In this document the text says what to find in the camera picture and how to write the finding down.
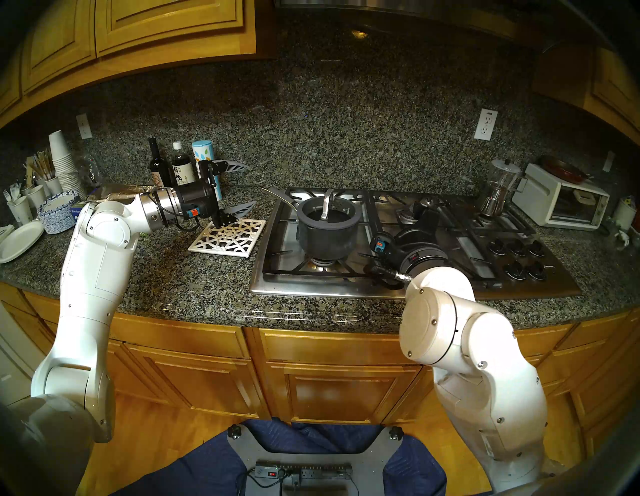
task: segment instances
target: red frying pan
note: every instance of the red frying pan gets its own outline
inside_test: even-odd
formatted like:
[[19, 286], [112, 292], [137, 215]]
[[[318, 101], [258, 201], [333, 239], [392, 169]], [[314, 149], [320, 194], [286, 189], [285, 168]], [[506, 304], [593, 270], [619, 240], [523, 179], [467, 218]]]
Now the red frying pan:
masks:
[[575, 165], [562, 162], [562, 160], [558, 160], [551, 155], [542, 155], [540, 157], [540, 165], [542, 165], [542, 168], [547, 172], [567, 182], [580, 184], [586, 179], [589, 179], [589, 176], [578, 169]]

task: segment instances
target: black pot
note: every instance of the black pot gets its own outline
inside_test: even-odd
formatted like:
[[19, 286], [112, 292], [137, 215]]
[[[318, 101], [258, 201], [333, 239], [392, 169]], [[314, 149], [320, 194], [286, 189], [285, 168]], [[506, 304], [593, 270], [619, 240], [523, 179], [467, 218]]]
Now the black pot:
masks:
[[298, 215], [298, 242], [305, 253], [315, 259], [343, 259], [353, 251], [358, 235], [362, 208], [344, 198], [329, 198], [326, 219], [322, 219], [325, 197], [309, 198], [296, 206], [284, 191], [263, 188], [287, 202]]

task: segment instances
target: electrical outlet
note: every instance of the electrical outlet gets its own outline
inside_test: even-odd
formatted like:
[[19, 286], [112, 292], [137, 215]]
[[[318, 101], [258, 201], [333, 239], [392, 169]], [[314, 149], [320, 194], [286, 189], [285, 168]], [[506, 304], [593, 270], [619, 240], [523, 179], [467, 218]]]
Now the electrical outlet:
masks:
[[477, 140], [489, 141], [491, 139], [491, 133], [493, 132], [496, 117], [498, 117], [498, 112], [495, 110], [482, 109], [480, 111], [480, 119], [478, 119], [474, 138]]
[[78, 129], [80, 130], [80, 137], [83, 140], [87, 138], [92, 138], [91, 128], [89, 127], [89, 119], [87, 119], [86, 114], [76, 115], [76, 120], [78, 121]]
[[611, 171], [611, 166], [613, 165], [614, 158], [616, 158], [616, 154], [611, 150], [609, 150], [609, 153], [607, 154], [607, 159], [604, 161], [604, 167], [602, 168], [604, 172]]

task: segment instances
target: blue blanket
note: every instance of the blue blanket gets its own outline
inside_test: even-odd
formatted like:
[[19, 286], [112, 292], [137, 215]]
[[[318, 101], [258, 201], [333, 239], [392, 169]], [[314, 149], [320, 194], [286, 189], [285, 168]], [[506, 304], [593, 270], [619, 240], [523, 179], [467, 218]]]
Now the blue blanket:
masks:
[[[278, 419], [246, 420], [244, 425], [267, 451], [275, 453], [339, 454], [365, 451], [381, 426], [325, 424], [288, 425]], [[202, 446], [115, 492], [118, 496], [235, 496], [236, 479], [244, 463], [223, 432]], [[424, 444], [404, 436], [383, 473], [386, 496], [444, 496], [447, 476]]]

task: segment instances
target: wooden floor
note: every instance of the wooden floor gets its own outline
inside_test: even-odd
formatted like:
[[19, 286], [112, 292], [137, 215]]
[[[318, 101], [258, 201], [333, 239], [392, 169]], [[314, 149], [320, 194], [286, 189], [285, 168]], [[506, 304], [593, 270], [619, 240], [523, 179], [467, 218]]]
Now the wooden floor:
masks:
[[[78, 495], [100, 496], [131, 484], [226, 430], [236, 417], [219, 417], [116, 395], [116, 429], [108, 444], [96, 444]], [[582, 459], [580, 431], [568, 395], [548, 398], [545, 448], [550, 458], [572, 467]], [[403, 424], [447, 474], [447, 496], [490, 490], [489, 482], [462, 442], [432, 391], [420, 406], [419, 421]]]

